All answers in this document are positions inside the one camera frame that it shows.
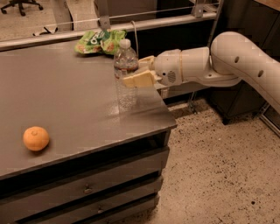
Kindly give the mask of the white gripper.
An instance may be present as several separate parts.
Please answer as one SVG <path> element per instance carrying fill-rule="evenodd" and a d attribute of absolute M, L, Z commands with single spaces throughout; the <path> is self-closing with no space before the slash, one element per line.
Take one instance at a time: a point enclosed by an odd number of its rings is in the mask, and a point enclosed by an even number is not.
<path fill-rule="evenodd" d="M 165 86 L 179 85 L 182 83 L 180 54 L 181 51 L 175 49 L 162 52 L 156 58 L 153 55 L 142 58 L 138 61 L 139 67 L 149 70 L 125 77 L 122 83 L 126 88 L 152 87 L 157 81 Z"/>

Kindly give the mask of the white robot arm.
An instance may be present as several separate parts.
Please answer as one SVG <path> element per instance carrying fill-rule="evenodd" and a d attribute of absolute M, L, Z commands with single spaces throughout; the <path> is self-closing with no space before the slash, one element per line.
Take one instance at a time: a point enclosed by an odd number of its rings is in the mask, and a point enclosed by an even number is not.
<path fill-rule="evenodd" d="M 240 33 L 226 31 L 209 47 L 169 50 L 138 61 L 139 69 L 122 84 L 127 88 L 166 87 L 197 82 L 206 87 L 232 87 L 246 81 L 280 113 L 280 63 Z"/>

